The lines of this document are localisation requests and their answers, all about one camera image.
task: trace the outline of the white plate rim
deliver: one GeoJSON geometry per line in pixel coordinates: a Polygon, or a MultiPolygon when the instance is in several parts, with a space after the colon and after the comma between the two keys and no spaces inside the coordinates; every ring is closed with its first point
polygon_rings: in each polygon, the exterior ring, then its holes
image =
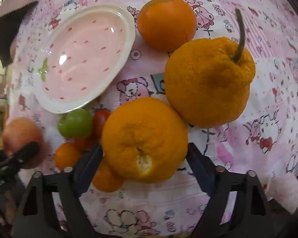
{"type": "Polygon", "coordinates": [[[38,51],[38,56],[34,66],[34,70],[35,70],[34,72],[34,91],[35,92],[34,93],[40,105],[44,109],[52,113],[56,113],[56,114],[68,113],[70,111],[73,111],[75,109],[78,109],[87,105],[89,102],[97,98],[111,84],[113,79],[121,71],[121,69],[123,68],[123,66],[125,65],[128,59],[128,56],[130,54],[132,45],[134,44],[134,40],[136,37],[134,17],[130,14],[129,11],[115,4],[93,5],[84,9],[80,9],[79,11],[76,11],[73,15],[69,16],[64,21],[62,21],[62,23],[59,26],[57,26],[57,28],[53,30],[49,35],[47,35],[41,47],[43,48],[49,47],[49,45],[53,43],[54,39],[62,31],[68,28],[70,23],[72,23],[74,20],[77,20],[82,16],[85,16],[93,12],[111,12],[111,13],[117,14],[122,19],[126,29],[126,41],[122,47],[121,55],[117,63],[115,64],[115,66],[111,68],[109,74],[98,85],[92,88],[92,90],[87,95],[72,102],[59,103],[51,100],[45,94],[42,88],[42,80],[41,80],[40,74],[38,73],[38,69],[42,66],[42,62],[44,58],[48,56],[48,53],[46,50],[40,49],[38,51]]]}

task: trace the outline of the pink tablecloth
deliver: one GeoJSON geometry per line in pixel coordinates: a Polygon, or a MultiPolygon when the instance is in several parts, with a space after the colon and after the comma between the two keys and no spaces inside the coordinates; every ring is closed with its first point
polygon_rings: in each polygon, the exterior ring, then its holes
{"type": "MultiPolygon", "coordinates": [[[[137,19],[149,0],[41,0],[24,19],[17,36],[10,119],[26,116],[44,130],[49,155],[36,170],[57,171],[55,149],[64,142],[56,124],[59,115],[45,111],[33,94],[37,51],[50,32],[76,10],[99,3],[124,6],[137,19]]],[[[272,176],[298,174],[298,17],[287,0],[185,0],[195,11],[195,38],[227,36],[238,41],[234,8],[241,9],[246,47],[256,62],[256,77],[243,114],[234,122],[212,129],[188,125],[189,140],[230,171],[257,172],[267,191],[272,176]]],[[[114,110],[138,97],[164,96],[164,65],[170,56],[149,47],[136,31],[130,57],[111,86],[88,108],[114,110]],[[128,94],[130,87],[137,94],[128,94]]],[[[201,192],[186,162],[181,171],[158,184],[125,182],[121,190],[104,193],[92,185],[80,198],[95,229],[121,236],[168,235],[194,228],[208,197],[201,192]]],[[[20,173],[26,183],[34,170],[20,173]]],[[[223,221],[230,218],[230,198],[223,221]]],[[[55,196],[59,218],[64,218],[55,196]]]]}

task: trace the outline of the fruit stem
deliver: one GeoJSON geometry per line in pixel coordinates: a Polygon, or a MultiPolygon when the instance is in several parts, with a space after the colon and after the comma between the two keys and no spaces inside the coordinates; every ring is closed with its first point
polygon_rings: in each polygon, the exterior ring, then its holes
{"type": "Polygon", "coordinates": [[[237,50],[231,59],[235,63],[237,63],[242,56],[242,52],[245,46],[245,29],[244,29],[244,23],[243,23],[243,17],[242,17],[241,11],[238,8],[235,8],[235,13],[237,18],[237,23],[240,28],[240,41],[239,41],[237,50]]]}

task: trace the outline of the pink plate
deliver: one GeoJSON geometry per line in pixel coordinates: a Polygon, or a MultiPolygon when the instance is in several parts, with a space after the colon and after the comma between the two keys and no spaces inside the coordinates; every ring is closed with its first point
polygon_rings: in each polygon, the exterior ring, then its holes
{"type": "Polygon", "coordinates": [[[53,113],[98,97],[124,66],[135,39],[132,15],[116,5],[80,10],[47,37],[38,54],[35,91],[53,113]]]}

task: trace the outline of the plate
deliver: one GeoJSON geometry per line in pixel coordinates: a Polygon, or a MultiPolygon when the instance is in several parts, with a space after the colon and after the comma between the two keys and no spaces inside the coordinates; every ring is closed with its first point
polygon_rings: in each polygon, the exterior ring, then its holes
{"type": "Polygon", "coordinates": [[[98,97],[126,63],[135,40],[133,16],[102,4],[76,12],[46,38],[35,65],[35,95],[52,113],[98,97]]]}

